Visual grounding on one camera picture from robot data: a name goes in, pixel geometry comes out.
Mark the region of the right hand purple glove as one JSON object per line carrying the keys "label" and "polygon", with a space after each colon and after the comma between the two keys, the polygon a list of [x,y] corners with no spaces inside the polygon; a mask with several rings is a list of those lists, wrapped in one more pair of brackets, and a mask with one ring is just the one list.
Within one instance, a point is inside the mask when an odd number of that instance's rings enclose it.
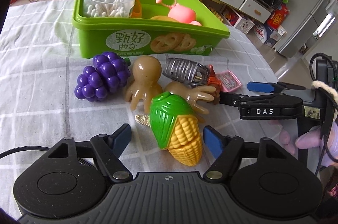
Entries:
{"label": "right hand purple glove", "polygon": [[[279,133],[279,142],[290,154],[295,155],[298,149],[323,148],[324,139],[320,139],[320,127],[305,133],[296,140],[291,139],[288,131],[282,129]],[[337,159],[337,123],[331,127],[327,146],[331,155]]]}

